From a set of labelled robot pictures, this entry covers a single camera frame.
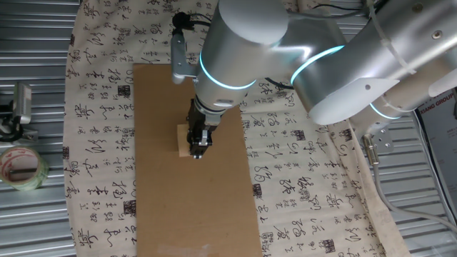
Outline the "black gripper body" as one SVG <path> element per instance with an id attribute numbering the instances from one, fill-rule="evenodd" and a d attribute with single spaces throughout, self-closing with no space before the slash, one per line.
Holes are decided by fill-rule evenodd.
<path id="1" fill-rule="evenodd" d="M 191 107 L 187 115 L 188 138 L 202 138 L 203 131 L 207 131 L 208 138 L 211 138 L 212 132 L 219 126 L 223 115 L 224 110 L 208 109 L 199 99 L 191 99 Z"/>

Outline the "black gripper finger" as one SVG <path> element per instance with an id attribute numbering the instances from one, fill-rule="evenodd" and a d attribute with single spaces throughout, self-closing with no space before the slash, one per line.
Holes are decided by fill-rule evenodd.
<path id="1" fill-rule="evenodd" d="M 194 159 L 200 159 L 206 150 L 213 145 L 211 132 L 209 130 L 189 131 L 189 154 Z"/>

